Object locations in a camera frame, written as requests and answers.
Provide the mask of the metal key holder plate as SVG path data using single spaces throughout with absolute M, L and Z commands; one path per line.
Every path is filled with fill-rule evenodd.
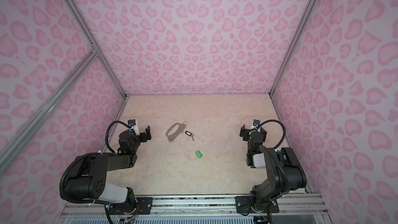
M 187 122 L 176 122 L 174 123 L 166 132 L 166 137 L 169 143 L 174 142 L 174 140 L 184 132 L 187 127 Z

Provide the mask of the key with black tag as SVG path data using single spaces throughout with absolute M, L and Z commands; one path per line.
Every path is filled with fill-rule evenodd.
M 189 137 L 191 137 L 191 139 L 194 141 L 194 134 L 190 131 L 185 131 L 185 134 Z

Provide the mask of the key with green tag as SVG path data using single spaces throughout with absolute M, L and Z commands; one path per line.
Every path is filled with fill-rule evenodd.
M 196 152 L 195 152 L 195 154 L 196 154 L 196 156 L 198 157 L 198 158 L 202 158 L 202 153 L 199 151 L 199 150 L 197 150 Z

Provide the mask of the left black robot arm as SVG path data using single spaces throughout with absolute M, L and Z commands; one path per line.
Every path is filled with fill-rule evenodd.
M 149 140 L 150 126 L 139 135 L 134 130 L 126 130 L 119 135 L 118 152 L 92 152 L 78 156 L 60 179 L 60 197 L 69 203 L 104 205 L 111 215 L 137 214 L 139 202 L 133 189 L 107 183 L 106 179 L 110 171 L 134 167 L 138 148 Z

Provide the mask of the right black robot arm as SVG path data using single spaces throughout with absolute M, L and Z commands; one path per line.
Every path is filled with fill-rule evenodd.
M 253 186 L 247 197 L 235 197 L 238 214 L 279 213 L 277 200 L 291 191 L 304 189 L 307 177 L 291 147 L 268 148 L 263 145 L 267 132 L 259 125 L 242 126 L 239 136 L 247 142 L 246 163 L 252 169 L 264 169 L 266 179 Z

